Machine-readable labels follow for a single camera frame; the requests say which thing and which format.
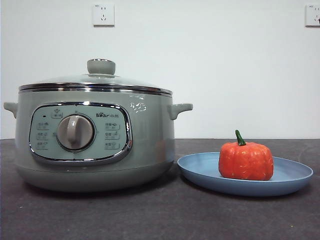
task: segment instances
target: stainless steel rim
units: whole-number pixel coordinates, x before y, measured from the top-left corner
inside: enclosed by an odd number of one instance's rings
[[[71,82],[57,82],[57,83],[35,83],[27,84],[19,87],[19,91],[32,90],[31,92],[44,92],[44,91],[81,91],[83,89],[85,92],[110,92],[108,90],[130,90],[144,92],[145,94],[165,94],[172,95],[172,91],[149,86],[135,86],[135,85],[122,85],[122,84],[101,84],[101,83],[71,83]]]

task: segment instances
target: gray dial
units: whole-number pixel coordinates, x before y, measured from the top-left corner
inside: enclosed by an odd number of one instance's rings
[[[57,139],[66,149],[84,149],[94,137],[94,127],[90,120],[81,115],[64,118],[57,128]]]

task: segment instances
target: wall outlet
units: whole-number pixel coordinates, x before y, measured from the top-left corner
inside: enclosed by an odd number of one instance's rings
[[[305,26],[320,27],[320,5],[305,6]]]
[[[94,27],[115,25],[115,5],[95,4],[92,7],[92,24]]]

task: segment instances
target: button icon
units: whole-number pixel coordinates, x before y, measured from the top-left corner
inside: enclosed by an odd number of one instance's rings
[[[36,134],[36,139],[37,140],[48,140],[48,132],[38,132]]]
[[[120,138],[119,131],[109,130],[105,132],[105,140],[118,140]]]
[[[48,142],[47,141],[38,141],[36,143],[35,149],[37,149],[37,150],[48,150]]]
[[[51,113],[51,118],[53,119],[62,119],[62,116],[63,116],[63,113],[58,108],[53,110],[53,112]]]
[[[48,122],[39,122],[36,125],[36,129],[38,129],[38,130],[49,130],[49,123]]]
[[[116,122],[106,122],[105,123],[105,130],[119,130],[120,124]]]
[[[113,142],[106,142],[104,144],[104,149],[105,150],[116,150],[116,149],[119,149],[120,147],[120,144],[113,141]]]

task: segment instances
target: table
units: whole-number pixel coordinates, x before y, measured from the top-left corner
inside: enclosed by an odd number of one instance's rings
[[[24,183],[14,140],[1,140],[2,240],[312,240],[320,238],[320,139],[256,139],[273,156],[314,171],[303,189],[246,197],[185,179],[180,157],[217,152],[232,139],[176,139],[175,163],[147,184],[97,193],[63,193]]]

